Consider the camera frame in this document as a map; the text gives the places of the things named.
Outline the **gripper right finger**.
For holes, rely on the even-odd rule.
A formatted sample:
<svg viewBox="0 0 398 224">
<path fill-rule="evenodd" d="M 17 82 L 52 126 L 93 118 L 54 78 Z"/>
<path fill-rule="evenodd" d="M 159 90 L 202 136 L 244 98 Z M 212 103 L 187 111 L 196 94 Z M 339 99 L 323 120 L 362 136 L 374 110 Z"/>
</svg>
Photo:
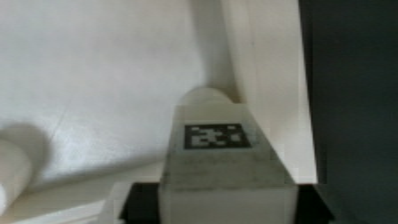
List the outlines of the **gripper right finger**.
<svg viewBox="0 0 398 224">
<path fill-rule="evenodd" d="M 298 186 L 294 224 L 328 224 L 333 220 L 326 203 L 310 184 Z"/>
</svg>

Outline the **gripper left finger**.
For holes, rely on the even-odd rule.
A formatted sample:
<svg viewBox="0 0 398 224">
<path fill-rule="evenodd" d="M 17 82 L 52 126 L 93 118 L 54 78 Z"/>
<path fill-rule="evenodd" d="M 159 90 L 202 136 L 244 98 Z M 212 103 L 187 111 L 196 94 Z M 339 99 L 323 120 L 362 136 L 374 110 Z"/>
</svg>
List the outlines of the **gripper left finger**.
<svg viewBox="0 0 398 224">
<path fill-rule="evenodd" d="M 118 182 L 111 188 L 102 209 L 102 224 L 124 224 L 124 221 L 120 220 L 120 212 L 127 200 L 131 186 L 131 182 Z"/>
</svg>

